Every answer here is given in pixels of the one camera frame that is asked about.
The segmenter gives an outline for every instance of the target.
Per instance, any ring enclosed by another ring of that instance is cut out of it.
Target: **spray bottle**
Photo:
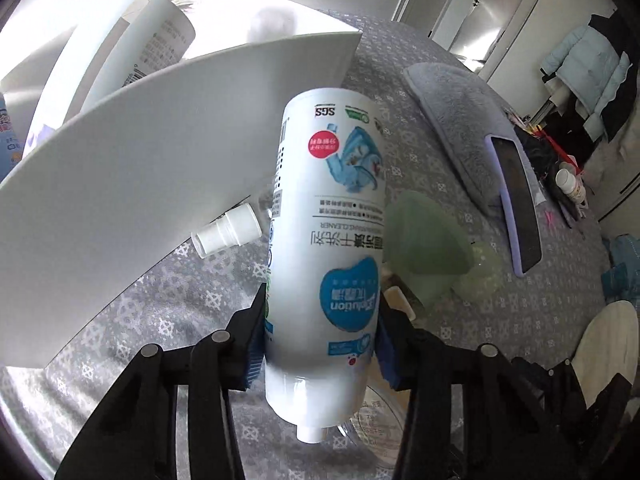
[[[22,159],[22,145],[15,136],[11,119],[6,111],[4,96],[0,93],[0,182]]]
[[[268,253],[266,397],[320,442],[362,404],[382,266],[385,173],[378,108],[316,89],[284,111]]]

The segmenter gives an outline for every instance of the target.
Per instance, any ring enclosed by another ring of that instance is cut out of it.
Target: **blue logo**
[[[369,349],[371,344],[371,334],[365,334],[360,339],[353,341],[337,341],[330,342],[326,353],[327,355],[362,355]]]
[[[359,332],[378,306],[378,266],[367,256],[351,269],[334,269],[320,284],[320,305],[332,325],[346,332]]]
[[[336,182],[350,193],[359,193],[369,184],[378,188],[382,177],[382,155],[371,136],[359,126],[349,134],[342,155],[334,153],[326,159],[329,172]]]

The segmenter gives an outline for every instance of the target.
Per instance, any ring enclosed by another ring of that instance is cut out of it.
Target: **red object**
[[[574,168],[575,168],[575,174],[581,174],[582,173],[582,169],[580,168],[580,166],[578,166],[574,160],[566,154],[566,151],[563,150],[560,145],[555,142],[551,136],[549,136],[547,134],[547,132],[545,130],[543,130],[542,128],[540,128],[538,131],[536,131],[536,136],[537,137],[543,137],[546,140],[549,141],[549,143],[551,143],[551,147],[554,149],[554,151],[560,155],[560,158],[562,158],[562,160],[564,160],[565,162],[571,164]]]
[[[322,130],[314,133],[309,139],[309,153],[315,158],[327,158],[338,151],[340,141],[333,132]]]

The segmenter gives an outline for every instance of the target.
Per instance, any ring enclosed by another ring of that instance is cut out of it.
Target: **purple phone case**
[[[504,209],[504,217],[507,221],[507,231],[509,232],[509,245],[511,246],[511,261],[513,263],[513,273],[520,278],[524,278],[524,272],[522,272],[522,260],[520,258],[520,242],[518,240],[518,230],[516,229],[516,220],[513,215],[513,207],[511,206],[511,197],[509,196],[509,190],[507,188],[507,183],[504,179],[504,175],[502,174],[502,167],[500,166],[500,160],[498,159],[498,154],[495,152],[494,144],[491,139],[503,139],[512,142],[516,146],[516,150],[518,152],[518,156],[520,157],[520,163],[522,163],[522,156],[520,154],[520,150],[518,150],[518,146],[513,140],[508,139],[507,137],[502,137],[500,135],[490,134],[484,138],[484,143],[486,145],[487,151],[489,152],[489,159],[491,163],[494,165],[494,169],[496,170],[496,175],[500,177],[500,198],[502,199],[502,209]],[[529,189],[529,198],[531,199],[531,203],[533,203],[533,197],[531,196],[531,188]],[[538,243],[540,243],[540,226],[538,226]]]

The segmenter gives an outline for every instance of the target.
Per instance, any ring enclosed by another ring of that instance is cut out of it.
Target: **sgs logo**
[[[321,115],[335,115],[335,105],[316,105],[316,117]]]

